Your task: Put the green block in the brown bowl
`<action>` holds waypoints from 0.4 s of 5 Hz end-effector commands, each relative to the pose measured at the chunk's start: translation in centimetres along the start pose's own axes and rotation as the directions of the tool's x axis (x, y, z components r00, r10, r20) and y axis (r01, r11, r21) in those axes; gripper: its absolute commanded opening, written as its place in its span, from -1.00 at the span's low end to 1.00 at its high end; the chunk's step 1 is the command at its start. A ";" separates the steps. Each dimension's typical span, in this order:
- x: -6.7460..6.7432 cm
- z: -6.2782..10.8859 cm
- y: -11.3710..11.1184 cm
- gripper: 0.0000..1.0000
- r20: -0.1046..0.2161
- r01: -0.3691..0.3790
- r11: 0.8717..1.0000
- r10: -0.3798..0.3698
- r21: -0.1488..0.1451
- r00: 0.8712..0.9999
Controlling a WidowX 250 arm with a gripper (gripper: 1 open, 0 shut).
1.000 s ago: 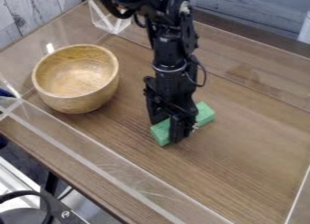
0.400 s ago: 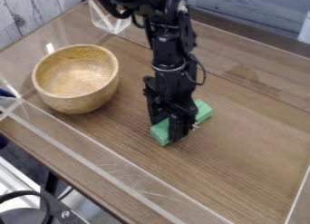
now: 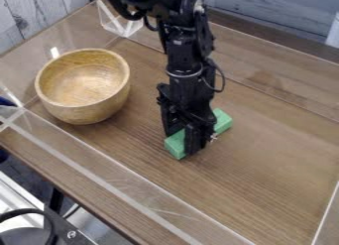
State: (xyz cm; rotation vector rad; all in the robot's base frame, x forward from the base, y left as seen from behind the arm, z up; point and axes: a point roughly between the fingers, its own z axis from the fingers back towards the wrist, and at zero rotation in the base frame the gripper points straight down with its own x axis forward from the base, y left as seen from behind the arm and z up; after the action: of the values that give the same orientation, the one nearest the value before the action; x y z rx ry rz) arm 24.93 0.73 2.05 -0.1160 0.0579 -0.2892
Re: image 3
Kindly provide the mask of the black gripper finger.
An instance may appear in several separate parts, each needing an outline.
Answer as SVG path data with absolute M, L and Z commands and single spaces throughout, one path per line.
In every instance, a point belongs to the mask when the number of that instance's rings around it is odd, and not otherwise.
M 177 105 L 168 101 L 160 101 L 159 106 L 164 133 L 169 137 L 184 129 L 181 110 Z
M 184 127 L 184 151 L 187 155 L 195 155 L 205 148 L 207 143 L 215 135 L 216 122 L 195 123 L 189 122 Z

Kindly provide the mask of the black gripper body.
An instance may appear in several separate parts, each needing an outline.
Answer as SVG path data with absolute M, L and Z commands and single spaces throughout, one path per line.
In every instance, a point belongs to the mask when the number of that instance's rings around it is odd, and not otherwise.
M 157 104 L 160 101 L 172 102 L 181 110 L 184 126 L 189 122 L 199 124 L 216 122 L 211 101 L 217 89 L 215 88 L 216 70 L 199 68 L 197 70 L 167 69 L 169 82 L 159 83 Z

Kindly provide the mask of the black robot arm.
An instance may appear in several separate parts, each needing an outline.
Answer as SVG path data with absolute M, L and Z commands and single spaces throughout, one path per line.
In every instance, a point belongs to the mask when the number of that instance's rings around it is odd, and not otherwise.
M 211 101 L 225 87 L 211 59 L 215 36 L 204 0 L 107 0 L 128 21 L 143 21 L 159 34 L 167 55 L 167 83 L 157 85 L 161 121 L 168 136 L 184 133 L 184 153 L 196 154 L 212 140 L 217 118 Z

